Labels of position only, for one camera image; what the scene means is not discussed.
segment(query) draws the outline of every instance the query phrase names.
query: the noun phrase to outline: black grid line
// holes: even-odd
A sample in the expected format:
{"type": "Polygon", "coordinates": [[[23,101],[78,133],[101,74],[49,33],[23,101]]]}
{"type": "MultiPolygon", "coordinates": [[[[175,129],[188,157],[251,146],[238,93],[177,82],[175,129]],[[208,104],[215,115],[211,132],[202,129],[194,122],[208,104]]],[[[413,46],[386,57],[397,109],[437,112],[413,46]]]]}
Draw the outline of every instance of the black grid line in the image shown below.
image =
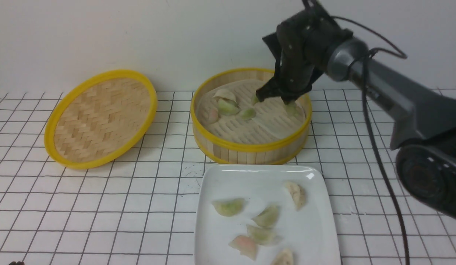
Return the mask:
{"type": "MultiPolygon", "coordinates": [[[[334,128],[334,134],[336,135],[336,142],[337,142],[337,146],[339,146],[339,139],[337,139],[337,134],[336,134],[336,128],[334,128]]],[[[342,153],[341,153],[341,159],[342,159],[342,163],[344,163],[344,157],[342,156],[342,153]]],[[[352,193],[352,196],[354,196],[354,191],[352,190],[352,185],[350,183],[350,180],[349,180],[349,173],[347,173],[347,170],[346,170],[346,177],[347,177],[347,182],[349,183],[349,188],[351,190],[351,193],[352,193]]],[[[354,200],[354,204],[356,206],[356,210],[357,210],[357,213],[359,212],[359,207],[357,207],[357,201],[356,201],[356,198],[353,197],[353,200],[354,200]]],[[[359,223],[360,223],[360,228],[362,229],[362,233],[365,234],[364,232],[364,227],[362,225],[362,220],[359,218],[359,223]]],[[[369,250],[369,246],[367,245],[367,239],[365,238],[365,235],[363,236],[364,237],[364,241],[365,241],[365,247],[367,248],[367,253],[369,255],[369,259],[370,259],[370,262],[372,262],[371,260],[371,257],[370,257],[370,250],[369,250]]]]}
{"type": "MultiPolygon", "coordinates": [[[[17,170],[17,173],[19,173],[19,171],[20,171],[20,169],[21,169],[23,163],[24,163],[24,161],[22,161],[22,163],[20,164],[19,169],[17,170]]],[[[41,171],[43,170],[44,167],[45,167],[45,163],[43,163],[43,166],[41,167],[40,173],[41,173],[41,171]]],[[[15,180],[15,178],[16,178],[16,176],[17,176],[17,173],[16,173],[15,176],[12,178],[12,181],[11,181],[9,187],[7,188],[7,191],[9,190],[9,188],[11,187],[11,185],[14,183],[14,180],[15,180]]],[[[37,178],[35,179],[35,181],[33,182],[33,184],[32,184],[32,186],[31,186],[31,189],[30,189],[30,190],[33,189],[33,187],[35,186],[35,183],[36,183],[37,180],[38,180],[38,177],[37,177],[37,178]]],[[[7,194],[7,191],[4,193],[4,196],[3,196],[2,199],[0,200],[0,204],[1,204],[2,200],[5,198],[5,196],[6,196],[6,194],[7,194]]],[[[21,211],[23,210],[23,207],[25,206],[25,204],[26,204],[26,200],[23,202],[23,204],[22,204],[20,210],[18,211],[17,216],[15,217],[14,222],[13,222],[13,224],[12,224],[11,227],[13,227],[13,226],[15,225],[15,222],[17,222],[17,219],[19,218],[19,215],[20,215],[21,211]]],[[[2,243],[2,246],[0,247],[0,251],[2,250],[2,248],[4,247],[4,245],[6,244],[7,239],[8,239],[8,237],[9,237],[10,233],[11,233],[11,231],[9,231],[9,232],[7,233],[7,236],[6,236],[6,238],[4,239],[4,242],[2,243]]]]}
{"type": "MultiPolygon", "coordinates": [[[[374,121],[374,120],[375,120],[374,113],[371,112],[371,113],[370,113],[370,116],[371,116],[371,120],[374,121]]],[[[390,159],[390,161],[393,161],[393,160],[391,159],[390,154],[389,154],[388,152],[387,152],[387,154],[388,154],[388,158],[390,159]]],[[[399,183],[399,186],[400,186],[400,188],[401,188],[402,193],[405,194],[403,185],[401,185],[400,182],[398,182],[398,183],[399,183]]],[[[409,202],[408,202],[408,200],[407,200],[406,198],[405,198],[405,201],[406,201],[406,205],[408,206],[408,210],[410,211],[410,213],[412,213],[411,207],[409,206],[409,202]]],[[[429,251],[428,251],[428,249],[427,249],[427,247],[426,247],[426,244],[424,243],[423,236],[421,235],[421,232],[419,231],[418,224],[416,223],[416,219],[414,218],[414,215],[411,215],[411,218],[413,219],[414,225],[416,226],[416,229],[418,230],[418,235],[419,235],[419,237],[420,237],[420,239],[421,239],[421,243],[423,244],[424,250],[426,251],[426,255],[427,255],[428,258],[429,258],[429,251]]]]}
{"type": "MultiPolygon", "coordinates": [[[[171,110],[172,110],[172,106],[174,106],[174,101],[171,102],[171,110]]],[[[169,117],[167,118],[167,121],[169,122],[170,120],[170,115],[171,113],[169,113],[169,117]]],[[[166,126],[166,134],[167,134],[167,131],[169,129],[169,124],[166,126]]],[[[164,139],[162,141],[162,147],[164,147],[164,145],[166,144],[166,135],[164,136],[164,139]]],[[[162,151],[161,151],[161,154],[159,154],[159,160],[162,158],[162,151]]],[[[154,184],[152,186],[152,193],[154,193],[154,190],[156,188],[156,183],[158,181],[158,175],[159,175],[159,165],[160,163],[158,163],[158,167],[156,169],[156,177],[154,178],[154,184]]],[[[152,199],[153,199],[153,196],[151,196],[151,200],[149,202],[149,206],[148,206],[148,212],[147,212],[147,215],[146,215],[146,220],[144,222],[144,228],[143,228],[143,231],[146,231],[146,227],[148,225],[148,218],[149,218],[149,213],[151,212],[151,204],[152,204],[152,199]]],[[[141,249],[142,249],[142,245],[143,245],[143,242],[144,242],[144,235],[141,237],[141,243],[140,243],[140,247],[139,247],[139,251],[138,251],[138,258],[137,258],[137,263],[139,262],[139,258],[140,258],[140,254],[141,254],[141,249]]]]}
{"type": "MultiPolygon", "coordinates": [[[[359,131],[357,130],[356,124],[354,124],[354,127],[356,129],[357,134],[359,134],[359,131]]],[[[362,141],[359,140],[359,143],[360,143],[360,146],[362,147],[362,150],[363,150],[363,153],[364,153],[364,157],[367,157],[366,154],[365,154],[365,151],[364,151],[364,145],[362,144],[362,141]]],[[[370,164],[368,164],[368,167],[369,167],[370,175],[372,175],[372,169],[370,167],[370,164]]],[[[374,183],[374,188],[375,188],[376,193],[379,194],[376,182],[373,181],[373,183],[374,183]]],[[[385,208],[383,206],[383,202],[382,202],[380,196],[379,196],[379,200],[380,200],[381,210],[385,213],[385,208]]],[[[392,232],[391,232],[391,227],[390,227],[390,223],[388,221],[388,218],[385,218],[385,221],[386,221],[386,225],[388,226],[388,231],[391,234],[392,232]]],[[[392,240],[393,240],[393,244],[395,246],[396,254],[398,255],[399,251],[398,251],[398,247],[396,246],[396,241],[395,241],[395,239],[393,237],[392,237],[392,240]]]]}

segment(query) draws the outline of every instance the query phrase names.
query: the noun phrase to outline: green dumpling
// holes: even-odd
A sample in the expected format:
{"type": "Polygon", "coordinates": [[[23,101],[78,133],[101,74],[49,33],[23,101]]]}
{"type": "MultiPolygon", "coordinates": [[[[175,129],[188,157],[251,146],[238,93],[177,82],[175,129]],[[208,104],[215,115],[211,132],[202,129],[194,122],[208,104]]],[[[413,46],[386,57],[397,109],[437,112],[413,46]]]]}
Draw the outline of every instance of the green dumpling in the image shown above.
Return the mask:
{"type": "Polygon", "coordinates": [[[252,220],[256,222],[256,224],[263,228],[272,228],[279,218],[279,206],[275,204],[269,205],[265,208],[262,213],[258,216],[254,217],[252,220]]]}
{"type": "Polygon", "coordinates": [[[230,217],[241,213],[244,207],[244,199],[235,198],[232,200],[214,201],[212,204],[217,213],[222,216],[230,217]]]}
{"type": "Polygon", "coordinates": [[[259,245],[272,245],[276,242],[277,233],[271,229],[259,228],[253,225],[247,225],[248,236],[259,245]]]}

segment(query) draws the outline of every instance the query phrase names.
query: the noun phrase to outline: grid tablecloth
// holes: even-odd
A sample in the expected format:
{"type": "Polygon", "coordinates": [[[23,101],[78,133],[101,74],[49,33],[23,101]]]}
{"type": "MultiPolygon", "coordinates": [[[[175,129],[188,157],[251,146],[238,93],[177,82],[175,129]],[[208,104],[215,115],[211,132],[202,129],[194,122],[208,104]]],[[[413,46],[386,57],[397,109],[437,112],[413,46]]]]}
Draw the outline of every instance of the grid tablecloth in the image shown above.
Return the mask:
{"type": "MultiPolygon", "coordinates": [[[[436,89],[456,98],[456,89],[436,89]]],[[[189,116],[192,92],[158,93],[154,123],[120,158],[76,171],[52,161],[43,133],[62,93],[0,94],[0,265],[193,265],[204,171],[189,116]]],[[[379,172],[359,90],[318,90],[311,135],[289,164],[320,170],[344,265],[404,264],[395,209],[379,172]]],[[[456,265],[456,221],[419,203],[394,173],[393,123],[369,102],[398,196],[413,265],[456,265]]]]}

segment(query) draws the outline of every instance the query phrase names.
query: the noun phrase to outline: perforated paper liner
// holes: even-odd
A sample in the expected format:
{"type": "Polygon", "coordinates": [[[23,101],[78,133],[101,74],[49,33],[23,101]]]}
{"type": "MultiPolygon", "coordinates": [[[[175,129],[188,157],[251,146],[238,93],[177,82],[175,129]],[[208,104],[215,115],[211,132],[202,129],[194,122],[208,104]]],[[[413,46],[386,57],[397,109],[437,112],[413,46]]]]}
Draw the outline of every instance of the perforated paper liner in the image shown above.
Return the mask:
{"type": "Polygon", "coordinates": [[[197,119],[212,134],[227,141],[242,144],[267,144],[280,139],[285,139],[300,129],[305,122],[305,114],[301,105],[300,115],[288,116],[284,103],[280,98],[266,99],[251,105],[251,97],[265,82],[255,79],[240,80],[222,85],[203,95],[197,107],[197,119]],[[209,124],[208,113],[216,109],[217,101],[213,95],[219,89],[228,89],[236,96],[236,101],[241,110],[252,107],[256,116],[244,121],[240,115],[220,116],[214,124],[209,124]]]}

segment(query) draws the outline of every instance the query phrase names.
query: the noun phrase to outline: white plate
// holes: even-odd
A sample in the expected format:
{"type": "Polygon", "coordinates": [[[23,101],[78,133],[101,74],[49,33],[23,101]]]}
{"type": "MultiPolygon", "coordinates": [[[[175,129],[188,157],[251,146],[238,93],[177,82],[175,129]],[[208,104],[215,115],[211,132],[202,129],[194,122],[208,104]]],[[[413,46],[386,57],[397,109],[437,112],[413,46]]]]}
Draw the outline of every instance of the white plate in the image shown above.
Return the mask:
{"type": "Polygon", "coordinates": [[[319,171],[306,166],[213,166],[203,176],[195,229],[196,265],[269,265],[278,252],[290,248],[295,265],[340,265],[339,244],[329,195],[319,171]],[[307,203],[295,211],[285,180],[303,186],[307,203]],[[244,198],[242,213],[230,218],[219,215],[211,202],[244,198]],[[240,255],[228,243],[246,235],[246,224],[270,203],[280,205],[274,229],[283,240],[272,247],[258,247],[256,261],[240,255]]]}

